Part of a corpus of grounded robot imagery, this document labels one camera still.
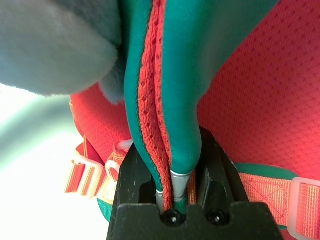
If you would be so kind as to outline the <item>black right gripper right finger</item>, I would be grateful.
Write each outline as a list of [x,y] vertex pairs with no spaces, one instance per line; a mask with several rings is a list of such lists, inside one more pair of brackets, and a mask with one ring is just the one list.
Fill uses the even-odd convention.
[[197,164],[197,203],[205,213],[221,211],[228,213],[232,204],[247,202],[240,174],[214,138],[201,127],[202,148]]

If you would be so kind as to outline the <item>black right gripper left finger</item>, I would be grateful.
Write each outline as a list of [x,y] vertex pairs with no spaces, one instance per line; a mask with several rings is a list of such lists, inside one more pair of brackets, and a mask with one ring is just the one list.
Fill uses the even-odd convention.
[[131,147],[120,167],[113,210],[122,204],[156,205],[155,180],[135,147]]

